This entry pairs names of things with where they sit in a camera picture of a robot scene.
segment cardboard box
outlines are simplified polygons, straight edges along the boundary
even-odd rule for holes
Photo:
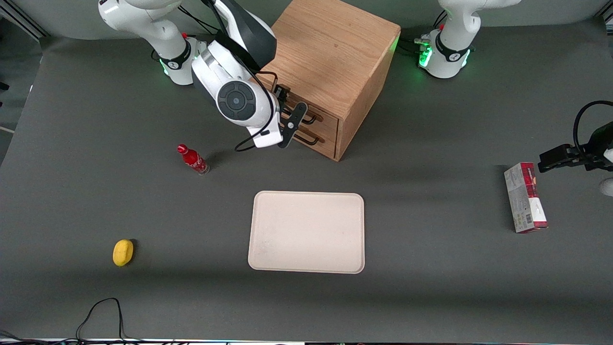
[[[534,163],[519,163],[504,172],[509,192],[515,232],[531,233],[548,227],[541,200],[536,192]]]

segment green led light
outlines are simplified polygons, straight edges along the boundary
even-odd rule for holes
[[[466,57],[464,58],[464,62],[462,63],[462,67],[466,66],[466,61],[468,60],[468,55],[470,55],[470,49],[466,52]]]
[[[430,62],[430,57],[432,56],[432,48],[428,47],[419,55],[419,64],[422,67],[428,66],[428,62]]]
[[[159,60],[159,64],[161,64],[162,68],[164,68],[164,74],[168,75],[168,71],[166,71],[166,65],[164,65],[164,63],[162,62],[162,59]]]

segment beige tray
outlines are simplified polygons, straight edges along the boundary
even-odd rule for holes
[[[269,271],[360,273],[364,200],[350,193],[259,192],[249,265]]]

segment bottle cap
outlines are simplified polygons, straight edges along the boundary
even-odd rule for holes
[[[188,147],[183,144],[177,146],[177,152],[179,152],[182,155],[186,154],[188,151],[189,151]]]

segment black cable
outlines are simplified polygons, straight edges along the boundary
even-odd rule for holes
[[[575,144],[575,147],[579,151],[579,155],[581,156],[581,158],[583,160],[589,161],[591,163],[594,162],[594,159],[591,159],[591,160],[587,159],[587,156],[583,152],[583,148],[579,145],[579,122],[581,121],[581,117],[583,116],[583,113],[589,107],[595,106],[596,104],[604,104],[606,106],[613,107],[613,102],[612,101],[594,101],[594,102],[589,102],[583,108],[581,108],[581,110],[579,110],[579,113],[577,114],[577,117],[575,118],[575,122],[574,122],[574,125],[573,125],[573,142]]]
[[[433,28],[436,28],[436,26],[438,25],[438,23],[440,23],[441,21],[443,21],[445,19],[445,17],[447,17],[447,11],[443,10],[438,17],[436,18],[436,20],[434,21],[434,24],[432,25]]]
[[[189,13],[188,10],[186,10],[183,6],[179,6],[179,11],[181,11],[181,13],[187,15],[189,18],[192,18],[196,23],[198,23],[198,25],[200,25],[204,30],[206,30],[209,34],[214,35],[208,28],[214,29],[219,31],[218,28],[215,28],[213,25],[208,24],[205,21],[202,21],[198,18],[196,18],[196,16],[194,16],[193,14]]]
[[[219,29],[218,29],[218,28],[216,28],[216,27],[214,27],[213,25],[211,25],[211,24],[209,24],[209,23],[207,23],[207,22],[205,22],[205,21],[203,21],[203,20],[201,20],[201,19],[197,18],[195,15],[193,15],[192,13],[190,13],[190,12],[189,12],[189,11],[188,11],[188,10],[187,10],[185,7],[183,7],[183,6],[179,6],[179,9],[181,10],[181,12],[183,12],[184,14],[186,14],[186,15],[190,16],[192,19],[194,19],[194,20],[195,20],[195,21],[197,21],[198,23],[203,24],[203,25],[206,25],[206,26],[208,26],[209,28],[211,28],[211,29],[213,29],[213,30],[215,30],[215,31],[219,31]]]
[[[213,1],[211,0],[200,0],[200,1],[202,1],[203,4],[211,8],[211,10],[213,11],[213,14],[215,15],[215,19],[217,19],[217,22],[219,23],[219,26],[221,27],[221,29],[219,30],[221,30],[221,32],[227,37],[230,37],[230,35],[228,34],[228,30],[226,26],[224,25],[224,21],[221,19],[221,16],[219,15],[217,8],[215,8],[215,4],[213,3]]]
[[[85,317],[85,320],[83,320],[83,322],[81,322],[81,324],[77,327],[77,331],[75,332],[75,338],[80,343],[82,343],[81,329],[83,328],[83,326],[85,326],[87,321],[89,321],[89,318],[91,317],[91,313],[94,311],[96,306],[98,306],[100,303],[103,303],[103,302],[106,302],[106,301],[115,301],[115,303],[117,304],[117,311],[119,313],[119,339],[123,340],[126,343],[130,343],[130,342],[126,341],[126,338],[131,338],[131,337],[129,337],[126,334],[126,332],[124,331],[124,328],[123,328],[123,314],[121,313],[121,305],[119,303],[119,300],[117,298],[115,298],[115,297],[110,297],[110,298],[105,298],[103,300],[100,300],[100,301],[96,302],[96,304],[94,304],[91,307],[91,309],[87,313],[87,316]]]
[[[209,6],[211,8],[211,10],[213,11],[213,14],[215,15],[215,18],[217,19],[217,22],[219,23],[219,26],[221,27],[220,31],[225,36],[230,37],[230,35],[228,34],[228,30],[227,30],[226,26],[224,25],[224,22],[221,19],[221,16],[220,16],[219,12],[217,11],[217,8],[215,8],[215,5],[213,4],[213,2],[211,0],[200,0],[200,1],[202,1],[203,4],[205,4],[206,6]],[[272,119],[275,118],[275,103],[272,101],[272,98],[270,97],[270,93],[268,92],[268,90],[266,89],[264,84],[262,84],[262,82],[257,78],[256,74],[254,72],[252,72],[247,66],[245,66],[245,63],[243,62],[243,60],[241,60],[238,57],[236,57],[236,55],[234,55],[234,53],[232,53],[232,56],[236,59],[236,61],[238,61],[238,63],[240,63],[241,66],[243,66],[243,68],[245,68],[247,70],[247,72],[249,72],[249,74],[257,82],[257,84],[260,85],[260,87],[262,88],[262,90],[266,94],[266,98],[268,98],[268,103],[270,104],[270,117],[268,118],[268,121],[266,122],[266,125],[264,125],[262,128],[260,128],[260,130],[257,131],[255,134],[252,134],[247,139],[239,142],[234,147],[234,151],[235,152],[244,152],[244,151],[249,151],[251,149],[254,149],[256,146],[255,145],[251,145],[249,147],[245,147],[244,149],[239,149],[239,147],[241,147],[242,145],[247,143],[249,140],[252,140],[256,136],[262,134],[262,132],[270,125],[270,123],[272,122]]]
[[[268,72],[268,71],[259,71],[256,74],[270,74],[271,76],[275,77],[275,80],[272,82],[272,86],[270,87],[270,91],[272,93],[274,93],[275,92],[276,83],[279,82],[279,76],[276,73],[274,73],[274,72]]]

